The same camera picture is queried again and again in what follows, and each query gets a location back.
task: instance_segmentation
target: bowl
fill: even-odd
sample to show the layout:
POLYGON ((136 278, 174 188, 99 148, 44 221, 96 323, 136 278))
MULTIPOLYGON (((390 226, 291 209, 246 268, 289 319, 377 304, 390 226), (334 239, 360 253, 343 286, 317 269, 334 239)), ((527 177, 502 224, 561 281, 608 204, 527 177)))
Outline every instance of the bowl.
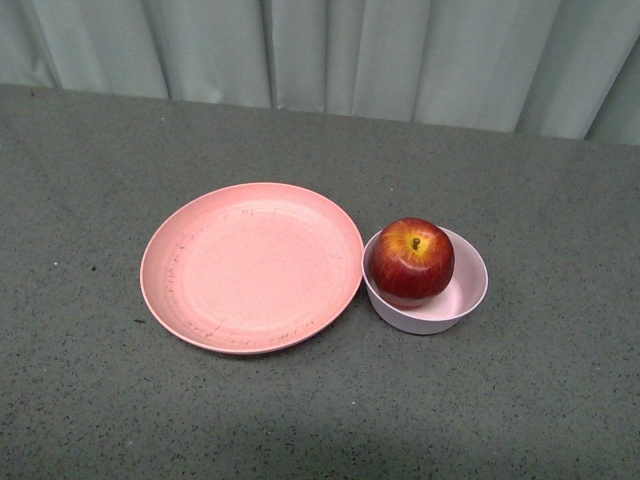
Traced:
POLYGON ((457 233, 440 227, 449 237, 455 253, 451 282, 442 293, 420 307, 399 309, 380 297, 369 269, 369 259, 381 232, 367 242, 362 254, 362 275, 375 311, 390 325, 415 335, 443 332, 471 313, 484 299, 489 286, 487 268, 478 251, 457 233))

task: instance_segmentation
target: curtain fold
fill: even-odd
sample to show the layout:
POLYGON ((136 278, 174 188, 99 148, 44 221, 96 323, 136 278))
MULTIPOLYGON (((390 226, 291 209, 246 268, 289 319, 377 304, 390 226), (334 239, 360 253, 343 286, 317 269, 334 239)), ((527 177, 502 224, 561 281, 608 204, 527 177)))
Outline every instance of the curtain fold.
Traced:
POLYGON ((0 82, 640 144, 638 0, 0 0, 0 82))

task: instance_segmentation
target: pink plate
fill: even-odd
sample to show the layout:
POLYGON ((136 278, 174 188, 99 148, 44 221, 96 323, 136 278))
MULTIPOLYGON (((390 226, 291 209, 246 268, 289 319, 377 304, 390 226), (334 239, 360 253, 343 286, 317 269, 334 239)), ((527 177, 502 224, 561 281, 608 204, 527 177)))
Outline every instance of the pink plate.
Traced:
POLYGON ((310 190, 249 183, 171 215, 142 258, 156 319, 208 350, 264 353, 333 322, 362 280, 362 237, 338 205, 310 190))

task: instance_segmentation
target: apple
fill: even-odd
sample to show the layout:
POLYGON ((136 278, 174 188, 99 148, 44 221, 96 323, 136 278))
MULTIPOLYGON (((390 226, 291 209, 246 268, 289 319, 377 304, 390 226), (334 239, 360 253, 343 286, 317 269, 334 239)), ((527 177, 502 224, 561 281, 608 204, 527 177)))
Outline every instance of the apple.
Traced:
POLYGON ((420 218, 401 218, 382 230, 369 268, 380 296, 398 308, 414 308, 451 282, 455 254, 447 234, 420 218))

